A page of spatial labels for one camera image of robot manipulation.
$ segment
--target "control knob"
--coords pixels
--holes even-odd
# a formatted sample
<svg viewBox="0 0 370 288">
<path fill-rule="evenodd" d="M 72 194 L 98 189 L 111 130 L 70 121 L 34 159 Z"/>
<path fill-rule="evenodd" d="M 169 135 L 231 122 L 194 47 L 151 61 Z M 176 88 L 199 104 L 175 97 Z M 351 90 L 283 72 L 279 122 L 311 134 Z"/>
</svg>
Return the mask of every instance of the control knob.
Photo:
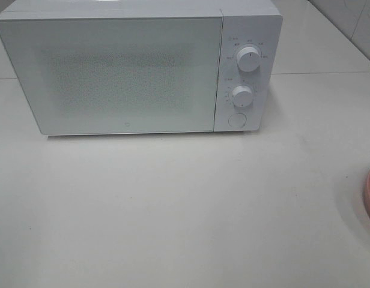
<svg viewBox="0 0 370 288">
<path fill-rule="evenodd" d="M 243 72 L 252 72 L 259 67 L 261 52 L 253 46 L 242 48 L 237 53 L 237 65 Z"/>
<path fill-rule="evenodd" d="M 239 108 L 249 106 L 253 102 L 254 92 L 249 86 L 238 86 L 232 91 L 233 105 Z"/>
</svg>

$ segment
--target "tile grout line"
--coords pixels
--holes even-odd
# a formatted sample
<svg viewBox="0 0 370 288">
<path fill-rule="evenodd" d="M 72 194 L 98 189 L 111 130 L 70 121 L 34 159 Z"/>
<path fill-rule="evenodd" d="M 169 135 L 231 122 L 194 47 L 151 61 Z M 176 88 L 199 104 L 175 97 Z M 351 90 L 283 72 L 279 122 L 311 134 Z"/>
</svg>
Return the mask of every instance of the tile grout line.
<svg viewBox="0 0 370 288">
<path fill-rule="evenodd" d="M 362 8 L 362 10 L 361 10 L 360 16 L 359 16 L 359 18 L 357 19 L 356 25 L 355 25 L 355 27 L 354 27 L 354 29 L 353 29 L 353 32 L 352 32 L 352 35 L 351 35 L 351 37 L 350 37 L 350 41 L 352 41 L 352 39 L 353 39 L 354 33 L 355 33 L 356 29 L 357 29 L 357 26 L 359 25 L 359 22 L 360 22 L 361 16 L 362 16 L 362 14 L 364 13 L 364 10 L 365 10 L 366 3 L 367 3 L 367 2 L 368 2 L 368 0 L 365 0 L 365 3 L 364 3 L 364 6 L 363 6 L 363 8 Z"/>
</svg>

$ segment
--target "white microwave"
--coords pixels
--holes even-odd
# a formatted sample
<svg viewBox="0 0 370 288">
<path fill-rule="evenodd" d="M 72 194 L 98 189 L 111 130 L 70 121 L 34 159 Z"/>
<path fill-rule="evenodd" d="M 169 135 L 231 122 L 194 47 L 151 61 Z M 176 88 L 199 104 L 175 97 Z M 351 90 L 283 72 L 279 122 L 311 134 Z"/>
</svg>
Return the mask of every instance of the white microwave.
<svg viewBox="0 0 370 288">
<path fill-rule="evenodd" d="M 42 134 L 259 129 L 270 0 L 17 0 L 0 38 Z"/>
</svg>

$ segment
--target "control panel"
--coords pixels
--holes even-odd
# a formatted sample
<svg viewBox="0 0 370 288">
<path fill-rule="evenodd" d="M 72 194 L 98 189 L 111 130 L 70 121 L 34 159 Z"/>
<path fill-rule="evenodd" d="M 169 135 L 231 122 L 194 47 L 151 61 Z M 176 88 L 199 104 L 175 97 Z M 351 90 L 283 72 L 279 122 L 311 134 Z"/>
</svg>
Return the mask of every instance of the control panel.
<svg viewBox="0 0 370 288">
<path fill-rule="evenodd" d="M 281 24 L 280 15 L 223 17 L 215 131 L 259 129 Z"/>
</svg>

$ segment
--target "microwave door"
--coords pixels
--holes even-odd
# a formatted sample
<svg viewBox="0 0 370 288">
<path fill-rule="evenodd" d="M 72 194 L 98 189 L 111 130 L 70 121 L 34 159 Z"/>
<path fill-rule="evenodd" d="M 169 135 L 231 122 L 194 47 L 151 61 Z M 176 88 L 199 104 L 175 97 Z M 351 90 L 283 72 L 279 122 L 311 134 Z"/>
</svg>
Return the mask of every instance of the microwave door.
<svg viewBox="0 0 370 288">
<path fill-rule="evenodd" d="M 0 22 L 47 135 L 213 131 L 221 17 Z"/>
</svg>

